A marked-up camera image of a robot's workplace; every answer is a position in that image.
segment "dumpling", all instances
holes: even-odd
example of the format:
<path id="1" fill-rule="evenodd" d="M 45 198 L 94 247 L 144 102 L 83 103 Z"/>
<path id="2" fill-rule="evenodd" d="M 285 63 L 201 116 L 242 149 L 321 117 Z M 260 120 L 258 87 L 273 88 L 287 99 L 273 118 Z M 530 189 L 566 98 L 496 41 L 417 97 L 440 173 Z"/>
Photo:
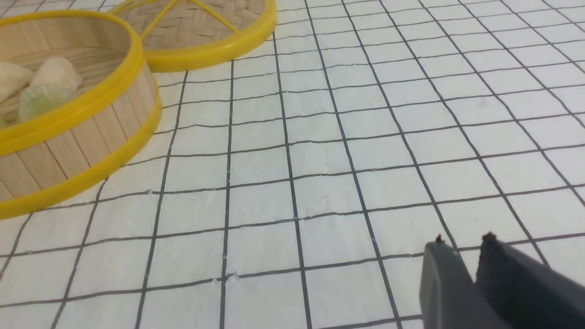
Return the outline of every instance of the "dumpling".
<path id="1" fill-rule="evenodd" d="M 60 84 L 77 90 L 82 82 L 83 78 L 75 71 L 71 62 L 63 57 L 52 57 L 39 67 L 30 85 Z"/>
<path id="2" fill-rule="evenodd" d="M 33 78 L 27 68 L 12 63 L 0 63 L 0 103 L 26 86 Z"/>

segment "woven bamboo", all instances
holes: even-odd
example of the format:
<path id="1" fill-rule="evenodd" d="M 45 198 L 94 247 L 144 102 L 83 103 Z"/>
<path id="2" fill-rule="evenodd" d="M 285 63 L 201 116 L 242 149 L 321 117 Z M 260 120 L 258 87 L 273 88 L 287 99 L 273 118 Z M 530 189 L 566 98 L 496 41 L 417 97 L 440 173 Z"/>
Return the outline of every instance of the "woven bamboo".
<path id="1" fill-rule="evenodd" d="M 130 33 L 124 21 L 94 12 L 0 21 L 0 61 L 35 71 L 46 59 L 61 56 L 84 78 L 77 99 L 29 122 L 16 123 L 18 94 L 0 103 L 0 115 L 10 124 L 0 130 L 0 218 L 91 187 L 142 147 L 119 154 L 137 134 L 144 135 L 145 125 L 152 134 L 157 85 L 138 35 Z"/>

